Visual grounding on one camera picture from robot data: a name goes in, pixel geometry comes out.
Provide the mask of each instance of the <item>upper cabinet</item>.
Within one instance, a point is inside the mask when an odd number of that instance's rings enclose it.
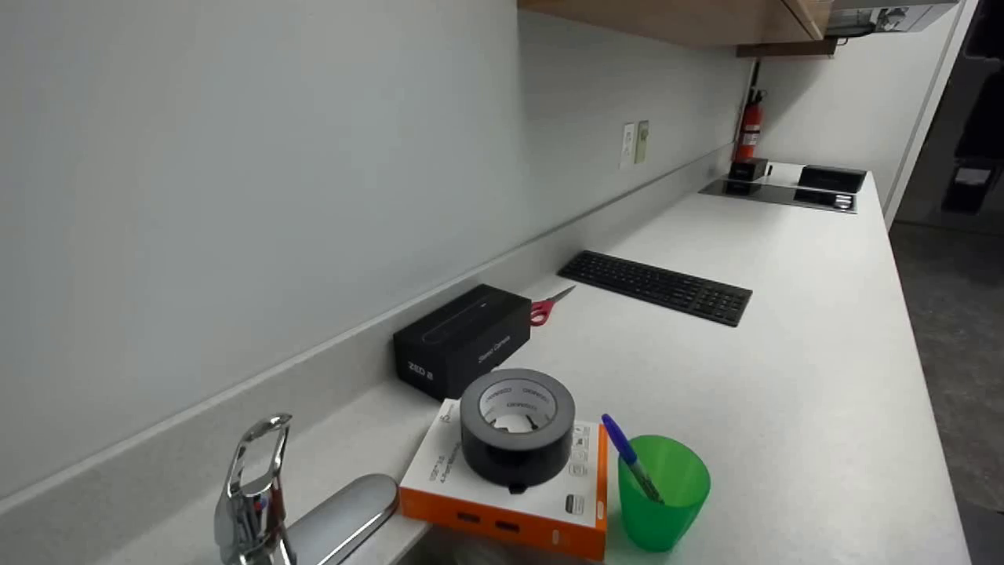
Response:
[[[833,0],[517,0],[522,8],[676,43],[822,41]]]

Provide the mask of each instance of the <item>plastic cup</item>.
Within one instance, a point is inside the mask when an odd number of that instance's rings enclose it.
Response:
[[[701,505],[713,493],[713,474],[683,444],[669,436],[630,441],[640,469],[654,476],[660,500],[654,501],[618,460],[620,522],[629,541],[646,552],[669,552],[694,525]]]

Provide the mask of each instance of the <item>box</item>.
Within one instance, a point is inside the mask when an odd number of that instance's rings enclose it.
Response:
[[[600,423],[577,421],[560,476],[509,493],[473,474],[461,451],[461,403],[445,399],[417,446],[400,493],[402,514],[573,559],[605,555],[608,444]]]
[[[400,380],[432,399],[458,399],[530,338],[530,301],[478,286],[394,333]]]

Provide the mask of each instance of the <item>roll of tape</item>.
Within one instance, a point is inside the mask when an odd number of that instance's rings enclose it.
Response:
[[[555,476],[572,451],[573,399],[537,369],[497,369],[461,396],[469,465],[509,490]]]

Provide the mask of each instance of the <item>chrome faucet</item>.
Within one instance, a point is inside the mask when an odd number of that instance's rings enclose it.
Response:
[[[212,522],[223,565],[337,565],[394,512],[400,484],[382,474],[368,474],[321,501],[298,525],[287,527],[279,474],[289,421],[293,413],[273,413],[238,441]],[[270,432],[277,432],[270,469],[260,476],[244,480],[247,450]]]

